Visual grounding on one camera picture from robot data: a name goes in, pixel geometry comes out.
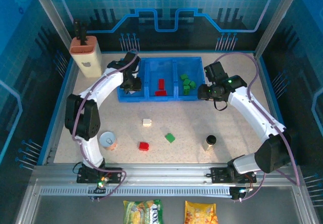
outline green snack bag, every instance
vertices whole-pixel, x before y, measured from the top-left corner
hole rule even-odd
[[[163,205],[160,200],[127,201],[125,206],[124,224],[164,224]]]

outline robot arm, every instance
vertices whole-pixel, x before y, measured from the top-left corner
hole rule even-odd
[[[273,121],[274,126],[277,126],[283,132],[290,144],[291,137],[285,131],[285,126],[276,121],[251,93],[251,100],[249,99],[247,84],[241,77],[237,75],[228,77],[220,62],[215,62],[204,69],[212,85],[201,85],[198,88],[198,98],[213,100],[215,107],[218,101],[229,102],[230,105],[235,107],[244,116],[262,143],[256,153],[244,155],[228,162],[228,166],[234,172],[234,175],[238,176],[258,170],[270,173],[289,163],[290,158],[281,136],[273,127],[272,123],[260,113],[251,101],[259,106],[264,114]]]
[[[102,163],[104,163],[104,158],[101,155],[97,141],[97,133],[100,128],[98,109],[102,102],[118,86],[120,86],[120,88],[124,89],[126,92],[141,90],[141,80],[137,77],[140,58],[137,57],[135,62],[127,69],[121,72],[115,72],[111,75],[109,74],[128,64],[134,59],[134,57],[134,53],[128,52],[123,60],[118,62],[113,61],[108,64],[103,75],[94,83],[97,84],[99,82],[99,84],[97,84],[95,87],[94,92],[92,92],[87,98],[84,105],[84,113],[82,113],[79,118],[76,129],[76,139],[81,140],[86,157],[96,167],[100,167],[102,166]],[[70,130],[71,134],[73,132],[76,114],[80,104],[93,85],[79,95],[71,94],[67,98],[65,127]],[[83,163],[87,167],[91,167],[88,164],[88,161],[83,160]]]

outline white block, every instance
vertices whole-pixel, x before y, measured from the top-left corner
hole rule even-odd
[[[142,125],[144,127],[150,127],[151,126],[151,119],[143,119]]]

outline black lid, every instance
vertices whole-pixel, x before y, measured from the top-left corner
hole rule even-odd
[[[213,135],[209,135],[207,138],[206,138],[206,142],[209,144],[209,145],[214,145],[216,142],[217,142],[217,138]]]

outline yellow snack bag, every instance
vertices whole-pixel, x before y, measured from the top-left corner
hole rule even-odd
[[[216,204],[199,204],[185,201],[184,224],[219,224]]]

